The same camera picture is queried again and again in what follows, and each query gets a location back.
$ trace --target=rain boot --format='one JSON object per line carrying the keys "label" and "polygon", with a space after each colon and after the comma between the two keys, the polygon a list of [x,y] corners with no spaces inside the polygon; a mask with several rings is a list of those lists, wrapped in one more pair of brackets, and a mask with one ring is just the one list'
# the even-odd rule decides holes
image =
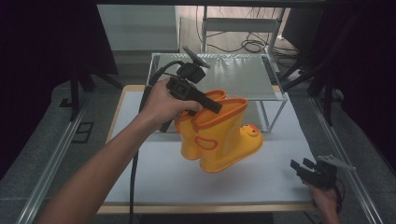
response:
{"label": "rain boot", "polygon": [[255,153],[264,141],[254,125],[241,127],[248,100],[230,98],[217,102],[222,104],[218,114],[203,109],[192,119],[198,133],[195,143],[201,149],[200,165],[209,173],[221,171]]}
{"label": "rain boot", "polygon": [[[213,90],[205,92],[205,95],[212,99],[224,99],[224,90]],[[188,112],[184,111],[180,118],[175,122],[177,132],[181,137],[181,155],[187,160],[194,161],[201,157],[201,149],[195,144],[195,130],[192,128],[192,118]]]}

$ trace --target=glass panel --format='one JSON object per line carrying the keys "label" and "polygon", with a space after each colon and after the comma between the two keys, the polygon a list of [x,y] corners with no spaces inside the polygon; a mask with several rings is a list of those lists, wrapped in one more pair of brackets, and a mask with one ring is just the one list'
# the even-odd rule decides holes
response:
{"label": "glass panel", "polygon": [[[210,65],[203,68],[206,73],[195,86],[200,91],[222,89],[228,97],[244,97],[248,100],[277,100],[262,57],[252,54],[198,54]],[[191,63],[187,54],[161,54],[158,67],[163,67],[173,61]],[[172,66],[167,73],[176,74],[179,66]]]}

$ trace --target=white board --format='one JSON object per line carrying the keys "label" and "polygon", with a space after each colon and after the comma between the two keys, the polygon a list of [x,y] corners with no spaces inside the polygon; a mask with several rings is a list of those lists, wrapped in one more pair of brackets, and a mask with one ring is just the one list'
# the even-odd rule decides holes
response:
{"label": "white board", "polygon": [[[137,114],[142,92],[125,92],[112,137]],[[139,150],[134,203],[138,204],[268,204],[311,201],[309,189],[290,168],[290,160],[313,160],[291,102],[283,108],[257,153],[225,170],[208,174],[199,160],[180,154],[176,133],[154,133]],[[125,169],[105,203],[128,203],[132,163]]]}

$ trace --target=black curtain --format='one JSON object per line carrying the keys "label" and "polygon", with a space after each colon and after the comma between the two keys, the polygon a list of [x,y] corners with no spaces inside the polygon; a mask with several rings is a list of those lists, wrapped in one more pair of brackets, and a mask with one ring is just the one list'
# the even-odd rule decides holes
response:
{"label": "black curtain", "polygon": [[70,78],[72,67],[86,74],[117,74],[93,1],[0,3],[0,177],[42,119],[54,87]]}
{"label": "black curtain", "polygon": [[348,115],[396,170],[396,2],[370,1],[340,50],[336,86]]}

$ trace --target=cable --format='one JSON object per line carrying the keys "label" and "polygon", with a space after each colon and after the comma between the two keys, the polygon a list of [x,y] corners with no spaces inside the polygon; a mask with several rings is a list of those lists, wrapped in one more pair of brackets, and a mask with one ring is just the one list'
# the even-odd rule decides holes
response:
{"label": "cable", "polygon": [[344,199],[346,197],[346,186],[345,186],[344,182],[340,178],[337,177],[337,180],[340,181],[341,185],[343,186],[343,195],[341,197],[341,203],[343,203]]}
{"label": "cable", "polygon": [[[158,69],[158,71],[152,76],[152,78],[148,81],[148,85],[145,88],[142,96],[142,100],[140,102],[139,106],[139,113],[142,111],[146,100],[149,97],[149,93],[151,92],[152,87],[157,83],[158,79],[161,77],[162,74],[165,73],[166,69],[168,69],[170,66],[174,64],[184,64],[182,61],[174,61],[170,62],[164,67],[161,67]],[[131,170],[131,179],[130,179],[130,187],[129,187],[129,220],[128,223],[133,224],[134,223],[134,181],[136,179],[136,170],[137,170],[137,161],[139,158],[139,151],[136,152],[134,155],[134,160],[132,162],[132,170]]]}
{"label": "cable", "polygon": [[164,75],[167,75],[167,76],[169,76],[169,77],[177,77],[177,75],[173,75],[173,74],[170,74],[170,73],[163,73]]}
{"label": "cable", "polygon": [[221,12],[221,7],[219,7],[219,12],[220,12],[221,15],[224,17],[224,14],[222,14],[222,12]]}
{"label": "cable", "polygon": [[[276,8],[273,9],[273,13],[272,13],[271,18],[274,17],[275,10],[276,10]],[[254,18],[254,17],[255,18],[259,18],[260,11],[261,11],[261,8],[259,7],[259,10],[256,13],[256,16],[254,16],[254,7],[252,7],[251,10],[247,13],[246,17],[248,17],[248,15],[250,14],[250,17],[252,17],[252,18]],[[195,10],[195,28],[196,28],[197,36],[198,36],[200,42],[203,43],[203,40],[202,40],[202,38],[201,38],[201,36],[199,34],[199,29],[198,29],[198,7],[196,7],[196,10]],[[211,37],[211,36],[215,36],[215,35],[222,35],[222,34],[225,34],[225,33],[227,33],[227,32],[219,32],[219,33],[216,33],[216,34],[213,34],[213,35],[207,35],[206,38]],[[251,35],[256,36],[257,38],[259,38],[259,40],[249,39],[249,37]],[[212,48],[219,49],[221,51],[227,52],[227,53],[233,53],[233,52],[236,52],[236,51],[238,51],[240,49],[245,49],[247,52],[250,52],[250,53],[260,53],[260,52],[265,50],[266,46],[268,46],[269,34],[267,34],[266,37],[267,37],[267,39],[264,40],[259,35],[255,35],[255,34],[249,32],[248,35],[247,35],[247,38],[241,42],[241,48],[239,48],[239,49],[227,50],[227,49],[222,49],[222,48],[219,48],[217,46],[210,45],[210,44],[206,44],[206,45],[209,46],[209,47],[212,47]],[[281,52],[277,51],[277,49],[283,49],[283,48],[274,47],[274,52],[273,53],[276,56],[284,56],[284,57],[292,58],[292,59],[294,59],[296,57],[296,54],[281,53]],[[283,50],[298,51],[296,49],[283,49]]]}

